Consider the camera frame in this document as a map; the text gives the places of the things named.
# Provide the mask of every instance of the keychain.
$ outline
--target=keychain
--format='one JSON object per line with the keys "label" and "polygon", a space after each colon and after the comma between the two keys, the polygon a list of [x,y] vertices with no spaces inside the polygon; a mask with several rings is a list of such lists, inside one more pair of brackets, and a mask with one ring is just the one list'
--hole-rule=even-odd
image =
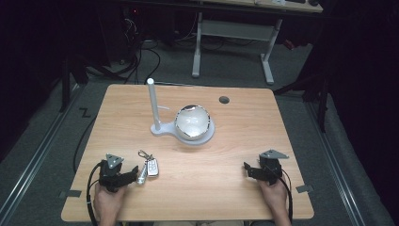
{"label": "keychain", "polygon": [[143,150],[138,151],[138,155],[146,159],[144,162],[143,169],[138,176],[137,183],[143,185],[146,181],[147,176],[156,177],[158,176],[158,163],[152,154],[147,154]]}

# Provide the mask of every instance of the black tape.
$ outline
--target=black tape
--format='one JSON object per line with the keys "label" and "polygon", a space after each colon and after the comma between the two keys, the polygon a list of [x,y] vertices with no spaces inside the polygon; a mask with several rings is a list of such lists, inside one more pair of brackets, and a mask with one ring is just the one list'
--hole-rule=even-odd
{"label": "black tape", "polygon": [[81,194],[82,194],[82,191],[80,191],[80,190],[61,191],[61,192],[59,192],[58,197],[61,200],[66,199],[67,197],[79,198]]}
{"label": "black tape", "polygon": [[296,187],[296,191],[297,191],[298,193],[302,193],[302,192],[305,192],[305,191],[307,191],[308,193],[310,193],[310,192],[313,192],[314,189],[313,189],[313,186],[304,185],[304,186],[297,186],[297,187]]}

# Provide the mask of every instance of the white pole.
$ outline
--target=white pole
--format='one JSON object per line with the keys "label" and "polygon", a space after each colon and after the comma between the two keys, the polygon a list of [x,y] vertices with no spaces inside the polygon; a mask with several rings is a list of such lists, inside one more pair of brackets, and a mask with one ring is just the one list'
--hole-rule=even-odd
{"label": "white pole", "polygon": [[155,130],[160,130],[161,122],[159,121],[158,103],[156,102],[155,85],[153,79],[152,78],[147,79],[147,84],[149,86],[149,92],[150,92],[153,124],[155,125]]}

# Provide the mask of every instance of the finger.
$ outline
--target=finger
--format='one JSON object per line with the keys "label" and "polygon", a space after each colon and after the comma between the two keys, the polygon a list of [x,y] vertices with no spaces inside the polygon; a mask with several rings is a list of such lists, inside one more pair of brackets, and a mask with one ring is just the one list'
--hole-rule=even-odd
{"label": "finger", "polygon": [[118,195],[118,196],[123,196],[124,193],[126,192],[126,189],[127,189],[127,186],[122,186],[122,187],[120,187],[119,190],[118,190],[118,192],[117,192],[117,195]]}

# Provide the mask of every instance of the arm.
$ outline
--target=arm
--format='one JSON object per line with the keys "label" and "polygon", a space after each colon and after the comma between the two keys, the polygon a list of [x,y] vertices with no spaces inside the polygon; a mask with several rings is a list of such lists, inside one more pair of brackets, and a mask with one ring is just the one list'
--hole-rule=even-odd
{"label": "arm", "polygon": [[269,206],[276,225],[291,225],[286,208],[287,190],[284,184],[280,180],[277,180],[272,186],[266,181],[257,181],[259,186],[261,186],[264,201]]}
{"label": "arm", "polygon": [[112,193],[107,191],[104,186],[96,184],[94,208],[101,226],[114,226],[116,224],[126,188],[127,186],[123,186],[118,192]]}

